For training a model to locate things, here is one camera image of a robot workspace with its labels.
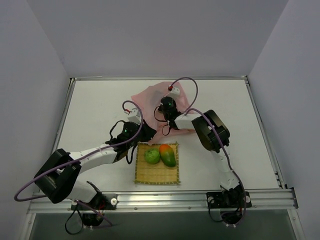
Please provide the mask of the pink plastic bag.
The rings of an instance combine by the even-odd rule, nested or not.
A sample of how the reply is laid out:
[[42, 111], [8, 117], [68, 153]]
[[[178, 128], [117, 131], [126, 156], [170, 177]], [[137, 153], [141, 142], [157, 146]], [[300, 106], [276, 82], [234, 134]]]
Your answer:
[[156, 134], [150, 141], [147, 142], [149, 145], [159, 143], [166, 134], [171, 137], [194, 133], [193, 130], [187, 129], [169, 129], [163, 115], [159, 112], [154, 113], [154, 110], [159, 107], [161, 99], [169, 93], [169, 85], [171, 85], [169, 81], [160, 82], [155, 85], [148, 86], [142, 92], [131, 96], [133, 102], [135, 102], [142, 110], [143, 119], [152, 129], [156, 130]]

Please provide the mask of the green fake guava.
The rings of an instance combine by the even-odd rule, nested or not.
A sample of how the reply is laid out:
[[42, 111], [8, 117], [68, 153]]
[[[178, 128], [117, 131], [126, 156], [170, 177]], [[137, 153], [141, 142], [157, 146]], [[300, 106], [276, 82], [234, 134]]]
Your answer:
[[144, 152], [144, 160], [151, 165], [157, 164], [161, 159], [157, 148], [150, 148]]

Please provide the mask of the green orange fake mango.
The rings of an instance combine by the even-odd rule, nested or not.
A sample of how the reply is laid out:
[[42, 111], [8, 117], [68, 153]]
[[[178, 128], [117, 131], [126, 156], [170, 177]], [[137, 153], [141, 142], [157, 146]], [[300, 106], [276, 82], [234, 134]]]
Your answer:
[[162, 162], [170, 168], [176, 166], [176, 158], [173, 149], [168, 144], [161, 144], [159, 147], [159, 153]]

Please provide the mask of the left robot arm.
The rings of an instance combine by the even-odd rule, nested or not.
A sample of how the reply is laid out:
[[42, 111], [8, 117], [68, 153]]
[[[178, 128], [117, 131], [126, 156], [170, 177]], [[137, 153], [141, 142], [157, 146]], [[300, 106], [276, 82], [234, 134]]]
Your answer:
[[57, 149], [34, 176], [35, 184], [53, 204], [65, 199], [79, 200], [88, 209], [95, 210], [100, 206], [102, 193], [92, 182], [78, 180], [78, 176], [127, 158], [131, 148], [140, 142], [149, 142], [156, 133], [145, 121], [142, 125], [125, 121], [117, 137], [96, 148], [78, 152]]

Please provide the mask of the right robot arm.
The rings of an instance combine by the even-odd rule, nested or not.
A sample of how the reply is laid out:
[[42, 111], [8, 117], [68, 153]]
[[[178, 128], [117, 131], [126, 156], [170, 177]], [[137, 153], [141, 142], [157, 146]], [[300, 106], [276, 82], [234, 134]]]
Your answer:
[[211, 152], [219, 172], [222, 200], [227, 206], [234, 206], [243, 195], [241, 181], [231, 167], [227, 147], [230, 144], [230, 132], [214, 110], [201, 113], [191, 108], [186, 113], [178, 111], [172, 97], [166, 96], [160, 100], [157, 110], [163, 114], [169, 128], [182, 131], [194, 130], [202, 146]]

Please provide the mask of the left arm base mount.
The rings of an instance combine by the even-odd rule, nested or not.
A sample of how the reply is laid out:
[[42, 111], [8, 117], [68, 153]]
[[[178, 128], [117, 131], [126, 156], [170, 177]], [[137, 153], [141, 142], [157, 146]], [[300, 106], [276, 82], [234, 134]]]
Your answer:
[[110, 228], [114, 224], [107, 219], [105, 211], [117, 209], [118, 198], [116, 194], [104, 195], [101, 192], [89, 203], [76, 200], [71, 203], [72, 211], [75, 211], [80, 217], [80, 223], [84, 228], [100, 229]]

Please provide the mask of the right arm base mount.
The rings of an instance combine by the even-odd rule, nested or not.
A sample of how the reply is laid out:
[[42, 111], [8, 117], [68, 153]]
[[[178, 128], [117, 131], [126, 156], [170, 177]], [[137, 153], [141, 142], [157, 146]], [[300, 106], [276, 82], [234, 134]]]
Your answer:
[[226, 227], [237, 227], [251, 208], [250, 194], [229, 193], [228, 191], [207, 192], [206, 202], [208, 215], [215, 223], [223, 223]]

